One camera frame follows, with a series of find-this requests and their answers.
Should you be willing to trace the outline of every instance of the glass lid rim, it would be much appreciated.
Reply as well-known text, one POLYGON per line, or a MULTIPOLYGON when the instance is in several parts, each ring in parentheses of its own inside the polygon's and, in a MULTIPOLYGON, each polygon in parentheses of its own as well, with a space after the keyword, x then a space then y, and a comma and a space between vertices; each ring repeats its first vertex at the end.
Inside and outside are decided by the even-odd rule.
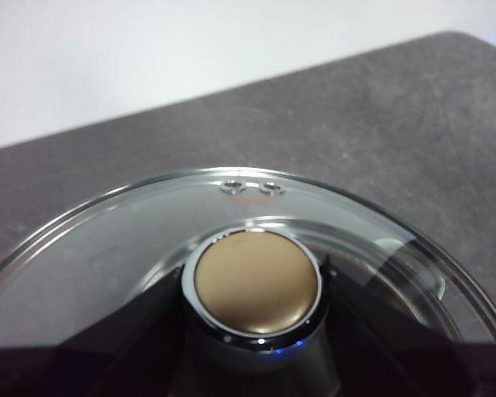
POLYGON ((31 235, 23 239, 20 243, 16 244, 12 249, 8 250, 7 253, 0 259, 0 275, 6 268, 8 268, 9 264, 12 263, 19 255, 21 255, 29 246, 32 246, 43 237, 46 233, 55 230, 62 223, 70 220, 71 218, 77 216, 81 212, 93 207, 94 205, 101 203, 105 200, 111 199, 113 197, 118 196, 119 194, 126 193, 128 191, 139 189, 147 185, 163 182, 170 179, 183 178, 187 176, 198 176, 198 175, 206 175, 214 172, 254 172, 267 174, 271 176, 281 177, 285 179, 296 180, 301 183, 310 184, 316 186, 318 188, 322 188, 328 190, 330 192, 342 195, 346 198, 349 198, 355 203, 361 204, 367 209, 381 215, 384 218, 387 218, 389 221, 395 223, 396 225, 402 227, 404 230, 411 232, 415 237, 417 237, 420 242, 424 242, 427 245, 427 248, 430 249, 434 256, 439 257, 443 260, 447 265, 451 267, 451 269, 455 272, 455 275, 460 278, 460 280, 464 281, 464 287, 469 289, 469 294, 475 294, 479 297, 480 303, 483 304, 486 308, 486 317, 491 322, 491 324, 487 324, 487 327, 493 327, 494 333, 496 333, 496 306, 489 298, 489 296, 484 292, 481 286, 474 280, 474 278, 461 266, 458 261, 456 261, 450 254, 448 254, 440 245, 434 242, 428 235, 419 231, 414 226, 411 226, 407 222, 404 222, 398 216, 391 213, 389 210, 384 207, 369 201, 367 198, 363 198, 357 194, 349 192, 340 187, 323 183, 319 180, 310 179, 308 177, 304 177, 301 175, 292 174, 289 172, 279 171, 279 170, 270 170, 264 168, 255 168, 255 167, 235 167, 235 166, 227 166, 227 167, 210 167, 210 168, 195 168, 195 169, 187 169, 181 171, 170 172, 166 174, 156 175, 149 178, 140 179, 136 182, 123 184, 114 189, 110 189, 103 194, 96 196, 95 198, 91 198, 82 202, 79 205, 72 207, 71 209, 61 213, 59 216, 51 219, 46 224, 37 228, 31 235))

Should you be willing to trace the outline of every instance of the clear glass lid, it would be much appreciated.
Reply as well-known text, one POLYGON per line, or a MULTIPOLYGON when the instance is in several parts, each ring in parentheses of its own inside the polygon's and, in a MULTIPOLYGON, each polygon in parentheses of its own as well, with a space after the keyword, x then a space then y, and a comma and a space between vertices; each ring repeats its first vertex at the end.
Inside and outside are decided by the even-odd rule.
POLYGON ((382 208, 293 175, 223 168, 114 189, 22 243, 0 263, 0 347, 62 342, 231 227, 283 230, 415 321, 457 341, 496 342, 496 309, 481 288, 382 208))

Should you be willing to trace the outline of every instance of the gold button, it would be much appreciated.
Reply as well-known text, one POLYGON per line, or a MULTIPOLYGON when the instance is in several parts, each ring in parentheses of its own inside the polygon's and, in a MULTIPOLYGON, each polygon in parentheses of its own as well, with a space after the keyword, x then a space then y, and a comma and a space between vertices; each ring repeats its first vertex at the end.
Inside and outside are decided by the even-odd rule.
POLYGON ((220 323, 271 333, 292 327, 317 297, 317 273, 305 252, 272 232, 236 232, 212 244, 195 272, 198 298, 220 323))

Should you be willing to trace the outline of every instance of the chrome ring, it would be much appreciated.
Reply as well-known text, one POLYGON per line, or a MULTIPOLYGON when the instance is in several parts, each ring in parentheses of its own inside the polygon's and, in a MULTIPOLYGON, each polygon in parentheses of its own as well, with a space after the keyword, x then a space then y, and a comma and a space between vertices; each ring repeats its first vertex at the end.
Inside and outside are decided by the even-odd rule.
POLYGON ((198 316, 211 328, 216 329, 216 330, 222 330, 223 332, 228 332, 232 335, 236 335, 238 337, 244 337, 244 338, 249 338, 249 339, 255 339, 255 340, 260 340, 260 339, 266 339, 266 338, 271 338, 271 337, 279 337, 281 335, 284 335, 286 333, 292 332, 295 329, 301 327, 304 324, 309 324, 309 319, 314 315, 316 312, 316 309, 318 307, 318 304, 320 302, 320 298, 322 297, 322 276, 320 275, 320 271, 318 268, 318 263, 316 257, 298 240, 294 239, 293 237, 281 232, 274 230, 272 228, 261 228, 261 227, 237 227, 237 228, 232 228, 232 229, 227 229, 224 232, 217 233, 208 239, 206 239, 200 246, 198 246, 195 251, 189 256, 188 260, 186 261, 185 267, 184 267, 184 272, 182 274, 182 291, 184 293, 184 296, 186 300, 191 304, 195 312, 198 314, 198 316), (223 237, 230 236, 231 234, 237 233, 237 232, 271 232, 273 234, 277 234, 281 237, 284 237, 294 244, 296 244, 307 256, 309 261, 312 264, 312 267, 314 268, 315 274, 316 274, 316 279, 317 279, 317 292, 316 292, 316 298, 314 299, 314 302, 312 303, 312 307, 308 310, 308 312, 299 320, 297 321, 293 326, 276 331, 276 332, 269 332, 269 333, 248 333, 248 332, 242 332, 238 331, 234 328, 230 328, 227 325, 219 322, 216 320, 207 310, 204 308, 204 305, 200 301, 200 298, 198 297, 197 289, 195 286, 195 270, 197 269, 197 265, 199 263, 199 260, 202 256, 202 254, 215 242, 218 240, 222 239, 223 237))

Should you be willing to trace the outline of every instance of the gray table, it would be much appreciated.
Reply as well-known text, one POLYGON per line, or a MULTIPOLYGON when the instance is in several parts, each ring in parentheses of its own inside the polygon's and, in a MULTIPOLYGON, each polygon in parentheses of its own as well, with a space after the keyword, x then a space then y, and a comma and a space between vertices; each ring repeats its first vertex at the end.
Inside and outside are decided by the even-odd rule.
POLYGON ((111 187, 219 165, 372 200, 446 248, 496 303, 496 48, 457 33, 1 149, 0 257, 111 187))

